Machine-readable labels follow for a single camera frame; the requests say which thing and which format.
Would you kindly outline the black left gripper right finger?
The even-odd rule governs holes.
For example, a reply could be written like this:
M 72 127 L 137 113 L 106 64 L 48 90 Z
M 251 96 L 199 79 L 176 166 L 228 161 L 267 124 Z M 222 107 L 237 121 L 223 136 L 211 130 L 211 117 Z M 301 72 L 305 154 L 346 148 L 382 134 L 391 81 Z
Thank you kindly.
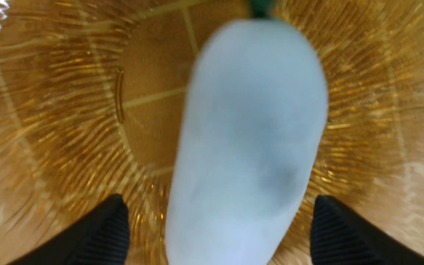
M 329 195 L 315 200 L 310 254 L 315 265 L 424 265 L 424 256 Z

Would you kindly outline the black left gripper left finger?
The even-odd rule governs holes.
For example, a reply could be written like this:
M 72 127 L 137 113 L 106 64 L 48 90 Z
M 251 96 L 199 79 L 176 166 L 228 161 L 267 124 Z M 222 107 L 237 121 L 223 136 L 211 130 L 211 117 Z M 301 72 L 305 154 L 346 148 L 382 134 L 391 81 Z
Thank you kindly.
M 128 207 L 108 196 L 77 222 L 12 265 L 124 265 L 130 246 Z

